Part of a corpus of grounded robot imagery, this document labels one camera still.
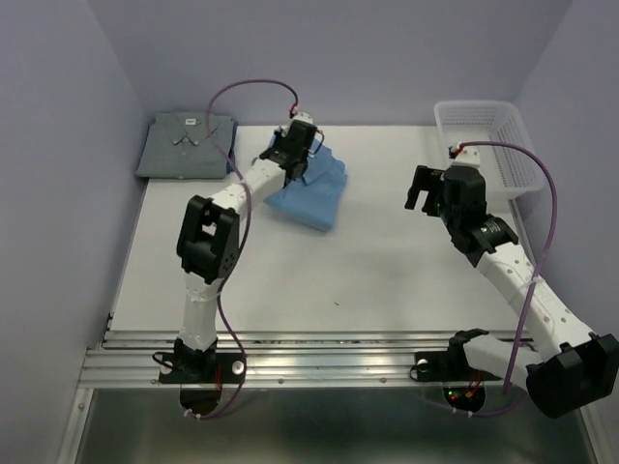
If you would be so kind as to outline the blue long sleeve shirt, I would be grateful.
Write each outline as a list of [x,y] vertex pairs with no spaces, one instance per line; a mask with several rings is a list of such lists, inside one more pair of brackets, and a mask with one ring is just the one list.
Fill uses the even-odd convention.
[[315,139],[308,167],[298,179],[268,196],[264,203],[285,218],[322,232],[333,229],[347,186],[345,163]]

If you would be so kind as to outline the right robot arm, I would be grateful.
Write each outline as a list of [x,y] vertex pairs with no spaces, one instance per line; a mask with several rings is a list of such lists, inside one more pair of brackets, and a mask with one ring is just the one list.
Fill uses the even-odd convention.
[[455,248],[516,315],[524,316],[534,347],[501,341],[483,329],[458,331],[445,350],[418,353],[411,378],[443,384],[508,379],[552,419],[609,396],[618,372],[617,339],[595,333],[533,275],[516,232],[487,212],[486,182],[479,170],[420,165],[405,209],[414,209],[422,192],[427,195],[423,213],[443,221]]

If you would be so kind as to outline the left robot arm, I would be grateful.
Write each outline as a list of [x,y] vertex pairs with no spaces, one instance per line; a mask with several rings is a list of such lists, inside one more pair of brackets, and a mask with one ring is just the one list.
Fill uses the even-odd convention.
[[318,133],[310,116],[293,117],[288,126],[275,130],[272,145],[239,181],[188,202],[176,246],[185,272],[183,322],[173,351],[153,355],[161,384],[239,385],[244,379],[244,352],[218,351],[221,286],[239,261],[241,227],[250,223],[254,207],[304,174]]

